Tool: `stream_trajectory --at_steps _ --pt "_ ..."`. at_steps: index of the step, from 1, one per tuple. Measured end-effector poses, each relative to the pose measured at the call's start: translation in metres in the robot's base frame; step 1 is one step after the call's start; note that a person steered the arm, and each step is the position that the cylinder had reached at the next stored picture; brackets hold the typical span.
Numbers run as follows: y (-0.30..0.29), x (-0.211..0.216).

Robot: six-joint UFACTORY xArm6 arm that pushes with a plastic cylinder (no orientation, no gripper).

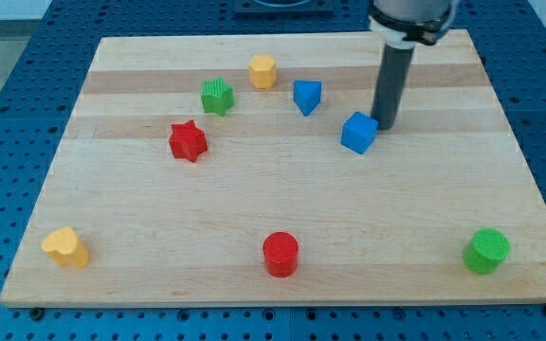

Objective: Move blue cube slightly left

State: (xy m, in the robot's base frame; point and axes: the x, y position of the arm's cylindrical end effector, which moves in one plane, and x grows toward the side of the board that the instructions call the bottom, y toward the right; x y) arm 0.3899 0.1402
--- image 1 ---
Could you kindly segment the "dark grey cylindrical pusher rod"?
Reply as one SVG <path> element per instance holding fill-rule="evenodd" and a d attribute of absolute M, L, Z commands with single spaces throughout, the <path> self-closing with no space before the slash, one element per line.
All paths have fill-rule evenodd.
<path fill-rule="evenodd" d="M 414 48 L 384 46 L 371 110 L 371 118 L 378 121 L 379 130 L 389 130 L 394 125 L 413 51 Z"/>

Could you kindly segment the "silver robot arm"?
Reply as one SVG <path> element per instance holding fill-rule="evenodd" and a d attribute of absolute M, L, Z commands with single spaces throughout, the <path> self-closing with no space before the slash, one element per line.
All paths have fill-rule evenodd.
<path fill-rule="evenodd" d="M 380 130 L 394 125 L 415 47 L 436 45 L 449 31 L 458 5 L 458 0 L 371 2 L 370 30 L 385 43 L 371 110 Z"/>

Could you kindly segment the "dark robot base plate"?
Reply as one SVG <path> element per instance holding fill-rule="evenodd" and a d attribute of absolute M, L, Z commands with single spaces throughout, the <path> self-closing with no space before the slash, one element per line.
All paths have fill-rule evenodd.
<path fill-rule="evenodd" d="M 235 15 L 256 14 L 330 14 L 336 0 L 232 0 Z"/>

